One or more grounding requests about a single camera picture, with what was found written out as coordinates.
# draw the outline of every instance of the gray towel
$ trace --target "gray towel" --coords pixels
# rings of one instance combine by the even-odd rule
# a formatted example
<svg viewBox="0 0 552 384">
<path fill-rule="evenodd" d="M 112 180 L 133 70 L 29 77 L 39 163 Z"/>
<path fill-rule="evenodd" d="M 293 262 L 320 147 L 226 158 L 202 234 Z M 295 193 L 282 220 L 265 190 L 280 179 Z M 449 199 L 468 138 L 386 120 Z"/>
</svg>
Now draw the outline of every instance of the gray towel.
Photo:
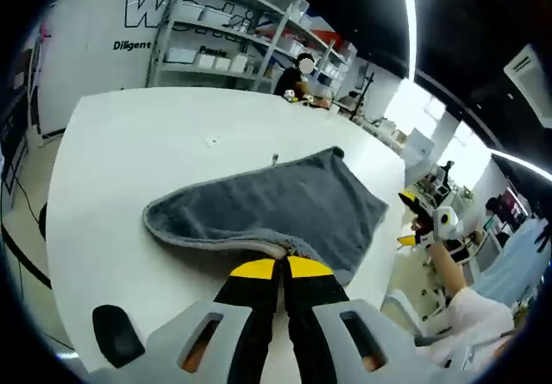
<svg viewBox="0 0 552 384">
<path fill-rule="evenodd" d="M 252 249 L 277 259 L 310 257 L 347 284 L 387 205 L 342 158 L 343 151 L 333 147 L 302 160 L 185 187 L 146 206 L 143 221 L 155 237 L 179 246 Z"/>
</svg>

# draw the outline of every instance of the air conditioner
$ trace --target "air conditioner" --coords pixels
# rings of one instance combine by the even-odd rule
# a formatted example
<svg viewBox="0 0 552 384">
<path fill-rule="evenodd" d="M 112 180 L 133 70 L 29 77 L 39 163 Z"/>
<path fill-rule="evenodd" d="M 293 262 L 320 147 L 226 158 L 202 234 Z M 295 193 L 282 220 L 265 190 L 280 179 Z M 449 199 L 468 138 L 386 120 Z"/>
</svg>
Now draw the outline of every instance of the air conditioner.
<svg viewBox="0 0 552 384">
<path fill-rule="evenodd" d="M 543 66 L 531 45 L 504 68 L 508 78 L 519 89 L 545 128 L 552 129 L 552 89 Z"/>
</svg>

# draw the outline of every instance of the window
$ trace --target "window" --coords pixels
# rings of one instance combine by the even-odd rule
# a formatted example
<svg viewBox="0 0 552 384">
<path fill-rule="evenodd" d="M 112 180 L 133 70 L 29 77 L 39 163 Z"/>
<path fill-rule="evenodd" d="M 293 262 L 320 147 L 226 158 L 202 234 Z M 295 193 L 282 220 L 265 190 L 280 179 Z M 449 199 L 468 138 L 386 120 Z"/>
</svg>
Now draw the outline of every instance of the window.
<svg viewBox="0 0 552 384">
<path fill-rule="evenodd" d="M 403 80 L 386 110 L 386 118 L 409 135 L 414 128 L 431 138 L 445 105 L 424 88 Z"/>
<path fill-rule="evenodd" d="M 464 123 L 460 123 L 447 148 L 439 159 L 439 165 L 454 161 L 448 176 L 460 187 L 472 190 L 479 181 L 491 153 L 483 141 Z"/>
</svg>

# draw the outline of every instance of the ceiling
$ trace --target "ceiling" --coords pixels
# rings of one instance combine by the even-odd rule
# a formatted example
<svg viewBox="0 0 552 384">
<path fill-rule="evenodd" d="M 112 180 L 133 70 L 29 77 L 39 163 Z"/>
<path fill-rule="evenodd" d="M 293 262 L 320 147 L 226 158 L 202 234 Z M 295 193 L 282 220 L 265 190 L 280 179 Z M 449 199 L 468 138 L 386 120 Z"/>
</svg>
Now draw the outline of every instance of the ceiling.
<svg viewBox="0 0 552 384">
<path fill-rule="evenodd" d="M 404 0 L 307 1 L 336 32 L 357 46 L 359 56 L 401 77 L 406 75 L 409 37 Z M 464 119 L 488 144 L 495 145 L 466 114 L 467 107 L 505 149 L 552 171 L 552 131 L 543 129 L 520 94 L 516 93 L 513 102 L 504 100 L 517 90 L 505 82 L 503 73 L 527 43 L 549 65 L 552 58 L 545 45 L 552 43 L 552 0 L 416 0 L 416 13 L 417 82 L 441 98 L 453 115 Z M 533 191 L 531 197 L 538 194 L 533 190 L 534 175 L 498 163 L 519 185 Z M 539 180 L 537 186 L 544 189 L 546 185 Z"/>
</svg>

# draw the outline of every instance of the metal shelving unit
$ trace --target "metal shelving unit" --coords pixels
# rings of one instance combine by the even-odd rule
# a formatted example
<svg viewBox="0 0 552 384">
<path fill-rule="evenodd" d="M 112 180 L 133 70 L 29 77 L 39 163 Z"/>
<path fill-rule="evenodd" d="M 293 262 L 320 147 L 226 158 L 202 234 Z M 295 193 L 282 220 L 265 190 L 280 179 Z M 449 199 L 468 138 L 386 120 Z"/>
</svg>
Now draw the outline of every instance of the metal shelving unit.
<svg viewBox="0 0 552 384">
<path fill-rule="evenodd" d="M 295 55 L 290 54 L 289 52 L 286 52 L 285 50 L 276 46 L 276 43 L 278 42 L 285 28 L 293 30 L 293 32 L 296 33 L 299 37 L 307 40 L 310 44 L 314 44 L 318 49 L 324 51 L 323 57 L 319 60 L 317 64 L 315 79 L 317 79 L 317 77 L 320 75 L 322 67 L 327 62 L 327 60 L 330 60 L 330 58 L 336 60 L 338 63 L 346 63 L 345 59 L 333 49 L 333 41 L 330 43 L 330 45 L 327 45 L 318 36 L 314 35 L 311 31 L 305 29 L 290 18 L 290 14 L 292 12 L 291 5 L 288 6 L 286 11 L 283 11 L 282 9 L 278 8 L 272 3 L 269 3 L 266 0 L 230 0 L 233 3 L 240 4 L 255 12 L 254 21 L 256 22 L 251 23 L 248 32 L 240 32 L 238 30 L 233 30 L 232 28 L 215 26 L 199 20 L 190 20 L 185 22 L 174 20 L 174 7 L 182 1 L 183 0 L 170 0 L 169 4 L 166 6 L 162 22 L 155 37 L 152 55 L 147 71 L 146 86 L 159 85 L 160 74 L 162 72 L 197 72 L 203 74 L 223 75 L 239 79 L 248 79 L 253 81 L 252 90 L 256 91 L 261 83 L 272 82 L 271 79 L 264 77 L 264 72 L 267 70 L 268 63 L 273 57 L 274 52 L 276 52 L 277 54 L 282 54 L 290 60 L 295 60 Z M 254 34 L 256 24 L 263 16 L 273 20 L 277 26 L 271 41 L 264 40 Z M 267 47 L 267 51 L 260 64 L 259 71 L 256 74 L 244 72 L 226 72 L 217 69 L 202 69 L 198 68 L 197 66 L 186 64 L 179 65 L 164 62 L 163 60 L 165 59 L 165 54 L 171 35 L 177 35 L 179 33 L 178 31 L 173 31 L 173 27 L 178 25 L 207 28 L 224 33 L 226 35 L 239 37 L 243 39 L 243 49 L 245 49 L 249 43 L 254 43 L 263 47 Z"/>
</svg>

